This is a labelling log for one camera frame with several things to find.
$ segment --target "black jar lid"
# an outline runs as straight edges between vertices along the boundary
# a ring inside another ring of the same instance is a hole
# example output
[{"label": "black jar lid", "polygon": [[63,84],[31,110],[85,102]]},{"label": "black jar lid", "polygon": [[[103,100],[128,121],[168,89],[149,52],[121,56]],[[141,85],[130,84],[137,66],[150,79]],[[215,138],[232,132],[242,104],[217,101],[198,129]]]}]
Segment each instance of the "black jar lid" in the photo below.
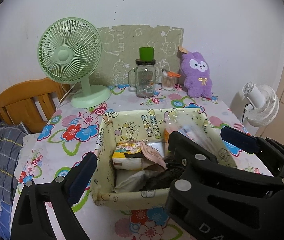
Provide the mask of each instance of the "black jar lid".
[{"label": "black jar lid", "polygon": [[155,59],[151,61],[143,61],[138,58],[135,60],[135,64],[141,65],[141,66],[151,66],[151,65],[155,65]]}]

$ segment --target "cotton swab container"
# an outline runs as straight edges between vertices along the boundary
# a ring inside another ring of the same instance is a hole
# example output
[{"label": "cotton swab container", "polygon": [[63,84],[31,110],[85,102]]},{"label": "cotton swab container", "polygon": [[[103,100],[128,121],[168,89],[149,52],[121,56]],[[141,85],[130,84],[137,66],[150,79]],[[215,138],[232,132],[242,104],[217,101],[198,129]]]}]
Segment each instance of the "cotton swab container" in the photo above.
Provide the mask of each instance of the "cotton swab container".
[{"label": "cotton swab container", "polygon": [[172,71],[162,70],[162,88],[165,90],[173,90],[174,85],[177,83],[177,78],[180,74],[174,73]]}]

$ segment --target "jar handle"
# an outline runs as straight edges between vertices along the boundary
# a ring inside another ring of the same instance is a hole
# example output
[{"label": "jar handle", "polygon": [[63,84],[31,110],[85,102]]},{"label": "jar handle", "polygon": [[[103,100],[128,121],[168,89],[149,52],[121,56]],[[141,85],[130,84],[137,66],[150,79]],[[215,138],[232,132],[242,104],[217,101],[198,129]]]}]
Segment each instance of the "jar handle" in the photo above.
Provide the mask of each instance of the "jar handle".
[{"label": "jar handle", "polygon": [[[131,82],[132,81],[132,74],[134,74],[134,81],[133,83]],[[128,72],[128,75],[127,75],[127,80],[128,80],[128,84],[131,86],[131,87],[135,87],[135,80],[136,80],[136,76],[135,76],[135,69],[131,69],[129,72]]]}]

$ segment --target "stuffed animal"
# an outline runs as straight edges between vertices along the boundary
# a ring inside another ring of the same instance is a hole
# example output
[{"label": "stuffed animal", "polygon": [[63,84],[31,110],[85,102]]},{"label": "stuffed animal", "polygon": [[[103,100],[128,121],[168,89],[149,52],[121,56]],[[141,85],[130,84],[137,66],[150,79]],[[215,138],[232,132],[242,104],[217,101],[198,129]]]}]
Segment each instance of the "stuffed animal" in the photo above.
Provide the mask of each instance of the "stuffed animal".
[{"label": "stuffed animal", "polygon": [[188,52],[182,47],[179,50],[182,52],[181,72],[185,76],[184,86],[189,97],[212,97],[210,69],[203,56],[199,52]]}]

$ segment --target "wooden headboard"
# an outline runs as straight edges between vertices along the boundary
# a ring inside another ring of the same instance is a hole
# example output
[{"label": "wooden headboard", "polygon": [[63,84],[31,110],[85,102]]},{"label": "wooden headboard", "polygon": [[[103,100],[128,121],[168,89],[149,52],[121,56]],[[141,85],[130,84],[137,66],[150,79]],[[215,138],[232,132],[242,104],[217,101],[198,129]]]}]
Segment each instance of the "wooden headboard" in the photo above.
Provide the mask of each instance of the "wooden headboard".
[{"label": "wooden headboard", "polygon": [[[55,113],[51,93],[55,92],[59,100],[65,95],[62,84],[44,78],[16,84],[0,94],[0,119],[7,124],[19,124],[21,121],[32,133],[40,133],[47,121],[44,121],[35,105],[37,98],[48,120]],[[69,85],[63,84],[65,90]]]}]

